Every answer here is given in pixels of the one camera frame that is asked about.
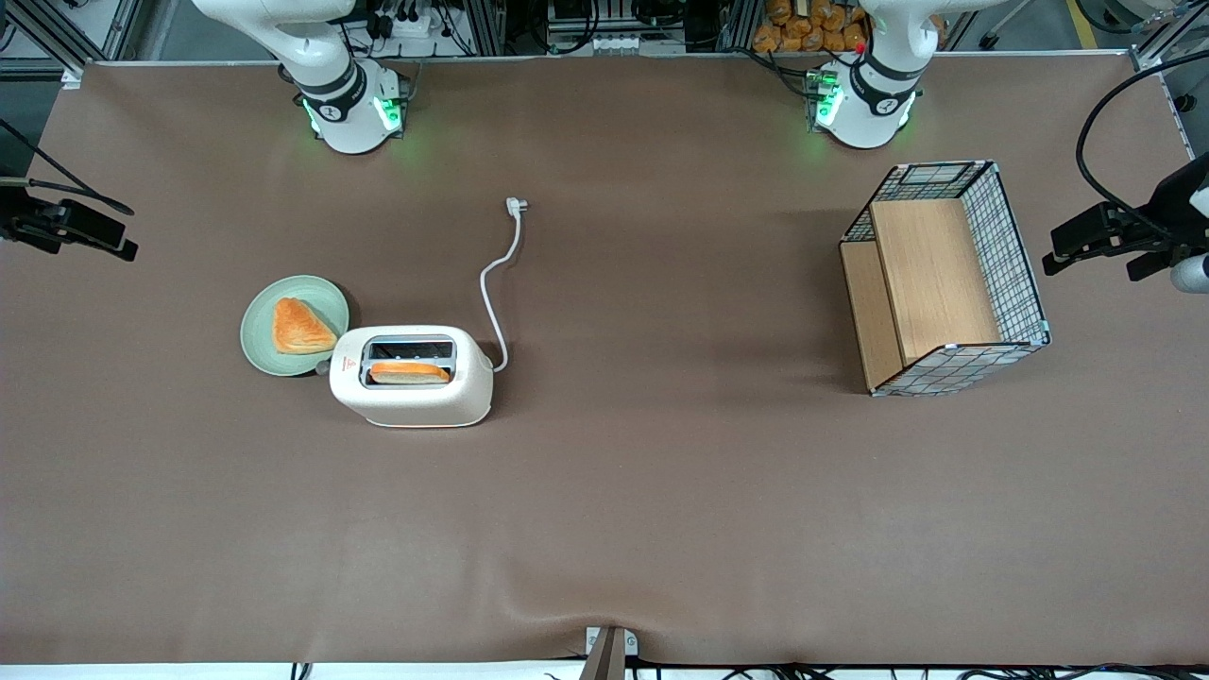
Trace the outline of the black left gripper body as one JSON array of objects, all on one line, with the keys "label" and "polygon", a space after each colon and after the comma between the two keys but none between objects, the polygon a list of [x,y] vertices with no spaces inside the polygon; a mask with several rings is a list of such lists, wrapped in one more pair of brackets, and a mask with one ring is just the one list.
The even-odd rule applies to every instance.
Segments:
[{"label": "black left gripper body", "polygon": [[1146,203],[1146,215],[1165,229],[1162,267],[1174,267],[1194,255],[1207,254],[1208,155],[1172,172],[1158,181]]}]

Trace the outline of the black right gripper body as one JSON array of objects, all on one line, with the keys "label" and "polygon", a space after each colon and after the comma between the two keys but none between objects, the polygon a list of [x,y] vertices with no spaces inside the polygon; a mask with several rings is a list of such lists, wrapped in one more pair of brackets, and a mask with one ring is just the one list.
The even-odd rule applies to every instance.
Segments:
[{"label": "black right gripper body", "polygon": [[56,237],[58,217],[60,207],[57,203],[30,196],[27,194],[27,188],[1,186],[2,237],[17,235]]}]

